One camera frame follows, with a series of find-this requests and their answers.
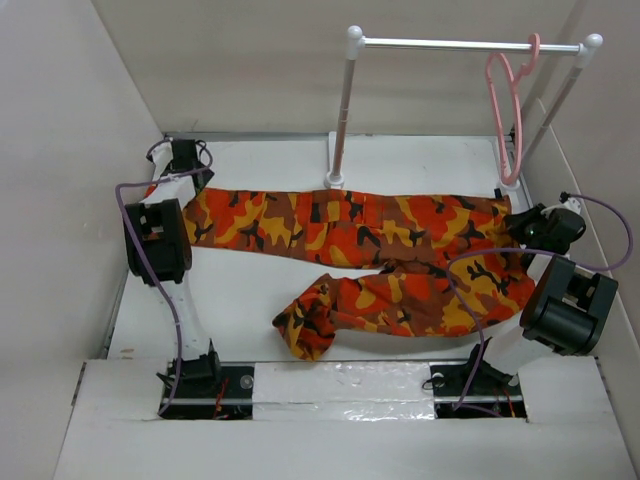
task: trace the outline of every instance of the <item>white panel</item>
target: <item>white panel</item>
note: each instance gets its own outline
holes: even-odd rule
[[[212,187],[323,188],[326,140],[209,145],[215,157]],[[493,143],[487,137],[350,137],[344,175],[346,188],[380,194],[492,197],[498,182]],[[222,360],[288,361],[294,357],[271,321],[324,273],[334,277],[363,275],[362,270],[209,248],[193,249],[193,268],[188,275],[198,315]],[[501,328],[505,324],[487,333]],[[172,358],[174,339],[169,309],[159,294],[130,275],[110,357]],[[323,359],[458,358],[467,355],[476,342],[476,335],[399,338],[341,330]]]
[[[426,362],[258,363],[255,420],[433,420]]]
[[[346,30],[370,37],[551,43],[575,0],[94,0],[165,131],[327,132]],[[354,132],[489,134],[485,53],[365,51]],[[519,65],[522,56],[513,58]],[[523,91],[527,84],[523,82]],[[497,83],[504,105],[504,83]]]
[[[2,478],[39,480],[53,476],[81,368],[80,360],[2,364]]]
[[[559,360],[553,368],[562,370]],[[283,480],[635,478],[612,415],[565,423],[148,421],[146,413],[134,420],[130,411],[157,407],[159,388],[148,381],[156,368],[139,360],[90,363],[55,480],[155,480],[185,472]],[[600,382],[595,370],[587,372],[583,381]],[[561,375],[551,376],[543,388],[562,402],[559,381]],[[105,395],[120,401],[106,402]]]
[[[531,113],[532,125],[541,118],[542,113],[542,105],[538,102]],[[577,190],[575,177],[558,143],[554,129],[549,130],[536,154],[524,165],[523,171],[534,202],[554,204],[557,202],[558,192]],[[595,196],[601,194],[599,191],[589,191],[589,193]],[[596,238],[592,211],[589,205],[586,205],[586,209],[582,211],[587,222],[587,232],[571,247],[571,256],[580,262],[604,265],[605,258],[600,240],[607,241],[611,235],[605,233]],[[620,295],[616,296],[595,353],[600,359],[611,402],[629,451],[635,464],[638,465],[640,462],[640,415],[637,414],[637,399],[640,398],[640,382],[637,379],[640,371],[640,348]]]
[[[48,479],[124,275],[113,188],[159,131],[90,2],[0,0],[0,64],[0,476]]]
[[[519,378],[531,423],[615,422],[592,357],[540,358],[521,368]]]

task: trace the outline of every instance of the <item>white post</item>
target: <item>white post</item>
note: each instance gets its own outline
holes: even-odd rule
[[[558,93],[556,93],[556,96],[551,102],[549,109],[542,118],[542,122],[537,128],[535,136],[524,149],[524,152],[522,154],[523,163],[531,157],[535,149],[540,144],[540,141],[544,137],[544,134],[547,133],[549,126],[551,126],[551,122],[558,113],[558,110],[560,110],[560,107],[564,103],[565,99],[569,95],[569,92],[571,92],[571,89],[582,73],[582,70],[584,70],[585,67],[589,65],[589,62],[595,55],[596,50],[602,45],[602,42],[603,39],[601,35],[592,33],[584,40],[584,43],[581,44],[580,53],[576,57],[575,63],[571,67],[571,70],[569,70],[569,73],[560,86]]]
[[[342,175],[342,155],[344,153],[344,140],[347,134],[347,120],[349,117],[349,101],[351,100],[353,73],[356,67],[358,52],[364,46],[364,35],[362,34],[362,29],[355,25],[349,27],[347,30],[347,39],[347,62],[344,68],[342,99],[340,100],[340,113],[338,115],[335,150],[333,152],[333,160],[330,162],[329,173],[327,173],[324,181],[327,188],[342,188],[344,185],[344,176]]]

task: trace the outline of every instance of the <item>clothes rack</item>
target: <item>clothes rack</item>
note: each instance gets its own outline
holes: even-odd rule
[[[535,151],[545,132],[551,125],[553,118],[558,113],[564,100],[576,83],[582,71],[593,58],[596,50],[602,45],[602,36],[594,33],[587,36],[582,43],[575,45],[540,45],[540,55],[561,55],[573,56],[575,61],[562,85],[556,93],[551,105],[545,112],[542,121],[535,130],[533,138],[524,148],[522,161],[526,161]],[[349,116],[349,102],[353,89],[353,76],[358,54],[363,48],[389,48],[389,49],[412,49],[412,50],[440,50],[452,52],[496,52],[496,53],[530,53],[531,44],[528,43],[496,43],[496,42],[474,42],[459,40],[415,40],[396,38],[368,38],[365,37],[362,29],[353,25],[347,30],[347,51],[344,69],[344,80],[342,84],[342,98],[340,101],[340,111],[338,114],[338,126],[336,132],[329,134],[329,172],[325,177],[327,188],[342,188],[344,176],[342,174],[342,161],[344,154],[344,143],[347,133],[347,122]],[[516,180],[512,185],[503,185],[512,189],[518,187]]]

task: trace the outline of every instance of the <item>orange camouflage pants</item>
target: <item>orange camouflage pants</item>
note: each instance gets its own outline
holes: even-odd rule
[[[382,268],[357,279],[323,275],[273,320],[291,353],[314,361],[339,329],[407,337],[474,331],[444,268],[462,252],[517,246],[503,224],[508,213],[507,198],[207,188],[184,219],[195,246]],[[511,318],[534,288],[513,254],[463,259],[452,274],[483,326]]]

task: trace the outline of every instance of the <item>pink hanger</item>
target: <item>pink hanger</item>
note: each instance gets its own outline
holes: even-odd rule
[[[496,122],[496,130],[498,135],[498,147],[500,149],[500,180],[505,185],[512,185],[515,183],[518,175],[520,175],[520,166],[522,163],[522,116],[520,115],[520,97],[518,96],[518,84],[522,77],[526,77],[531,74],[538,62],[538,55],[540,53],[540,35],[537,33],[529,36],[529,43],[531,43],[531,59],[529,63],[523,63],[518,70],[518,73],[513,75],[509,60],[503,53],[492,53],[487,59],[487,66],[485,67],[485,77],[487,79],[487,86],[489,87],[489,94],[491,96],[491,107],[493,108],[493,116]],[[502,118],[500,117],[500,108],[498,107],[498,99],[496,96],[496,89],[493,85],[493,78],[491,77],[491,63],[493,59],[500,60],[500,64],[504,68],[507,75],[507,83],[509,84],[509,91],[511,92],[511,105],[513,106],[513,123],[515,127],[515,162],[513,170],[509,174],[509,159],[507,156],[507,146],[504,141],[504,131],[502,129]]]

